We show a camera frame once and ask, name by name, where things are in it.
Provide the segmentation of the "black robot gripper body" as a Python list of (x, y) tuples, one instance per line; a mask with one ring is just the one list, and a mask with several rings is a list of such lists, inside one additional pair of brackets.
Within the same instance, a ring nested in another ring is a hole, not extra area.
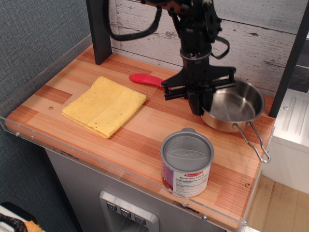
[(183, 68), (173, 77), (162, 82), (166, 100), (184, 97), (188, 93), (214, 93), (218, 89), (235, 85), (235, 67), (211, 66), (209, 56), (189, 58), (182, 55)]

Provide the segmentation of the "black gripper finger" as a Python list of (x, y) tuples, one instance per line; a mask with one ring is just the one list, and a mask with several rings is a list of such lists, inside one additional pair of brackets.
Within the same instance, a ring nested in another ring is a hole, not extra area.
[(200, 104), (199, 104), (199, 95), (194, 92), (187, 92), (189, 106), (194, 115), (201, 115), (200, 113)]
[(203, 89), (199, 93), (199, 105), (202, 109), (209, 112), (212, 107), (213, 90), (211, 88)]

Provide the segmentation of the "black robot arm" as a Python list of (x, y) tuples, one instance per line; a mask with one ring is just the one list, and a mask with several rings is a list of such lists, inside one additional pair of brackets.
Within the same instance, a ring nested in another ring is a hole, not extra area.
[(211, 0), (143, 0), (143, 4), (167, 10), (181, 41), (182, 70), (162, 82), (166, 100), (185, 98), (194, 115), (210, 111), (218, 89), (235, 85), (236, 68), (211, 66), (212, 44), (229, 42), (218, 36), (222, 31)]

